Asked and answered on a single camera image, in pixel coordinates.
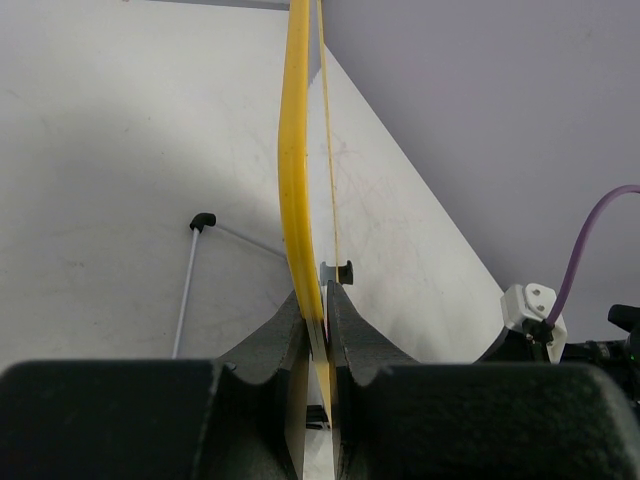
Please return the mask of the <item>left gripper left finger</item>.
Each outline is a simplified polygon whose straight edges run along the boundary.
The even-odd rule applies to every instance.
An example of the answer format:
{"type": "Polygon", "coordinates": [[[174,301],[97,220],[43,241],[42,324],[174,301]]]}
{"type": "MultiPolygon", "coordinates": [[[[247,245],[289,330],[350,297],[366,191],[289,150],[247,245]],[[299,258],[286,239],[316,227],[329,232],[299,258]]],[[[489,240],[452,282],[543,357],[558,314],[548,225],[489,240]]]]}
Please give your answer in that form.
{"type": "Polygon", "coordinates": [[[307,377],[295,297],[217,359],[18,363],[1,377],[1,475],[298,479],[307,377]]]}

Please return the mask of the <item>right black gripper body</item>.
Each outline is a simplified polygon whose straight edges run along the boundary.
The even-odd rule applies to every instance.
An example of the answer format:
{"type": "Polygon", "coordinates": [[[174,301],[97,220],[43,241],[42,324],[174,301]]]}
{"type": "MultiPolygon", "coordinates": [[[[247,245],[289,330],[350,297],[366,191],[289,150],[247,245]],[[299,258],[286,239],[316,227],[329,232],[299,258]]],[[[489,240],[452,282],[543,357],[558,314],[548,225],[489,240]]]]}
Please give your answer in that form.
{"type": "MultiPolygon", "coordinates": [[[[639,398],[639,309],[616,304],[609,309],[608,321],[627,333],[624,340],[586,341],[566,344],[561,363],[581,363],[605,371],[631,400],[639,398]]],[[[525,320],[521,330],[506,329],[480,360],[483,362],[552,361],[552,339],[557,331],[544,321],[525,320]]]]}

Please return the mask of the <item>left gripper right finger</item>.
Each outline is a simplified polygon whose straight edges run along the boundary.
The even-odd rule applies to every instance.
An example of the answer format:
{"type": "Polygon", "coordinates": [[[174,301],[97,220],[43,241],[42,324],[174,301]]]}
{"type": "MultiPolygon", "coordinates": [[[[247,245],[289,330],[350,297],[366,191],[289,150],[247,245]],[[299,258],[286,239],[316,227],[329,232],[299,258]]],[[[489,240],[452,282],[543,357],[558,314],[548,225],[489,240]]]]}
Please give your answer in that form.
{"type": "Polygon", "coordinates": [[[635,479],[639,424],[602,370],[422,364],[327,289],[339,479],[635,479]]]}

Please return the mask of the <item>yellow framed whiteboard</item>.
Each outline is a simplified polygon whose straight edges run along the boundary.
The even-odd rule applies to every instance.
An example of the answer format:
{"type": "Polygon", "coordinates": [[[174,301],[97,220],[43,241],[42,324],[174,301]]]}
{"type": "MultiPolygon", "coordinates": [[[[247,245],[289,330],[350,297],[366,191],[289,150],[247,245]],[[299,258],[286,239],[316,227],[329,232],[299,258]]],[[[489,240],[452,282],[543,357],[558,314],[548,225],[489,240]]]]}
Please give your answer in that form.
{"type": "Polygon", "coordinates": [[[316,264],[308,168],[308,107],[312,54],[319,54],[323,115],[330,128],[324,25],[320,1],[289,4],[280,101],[277,164],[280,218],[294,292],[307,327],[321,398],[331,429],[332,405],[325,299],[316,264]]]}

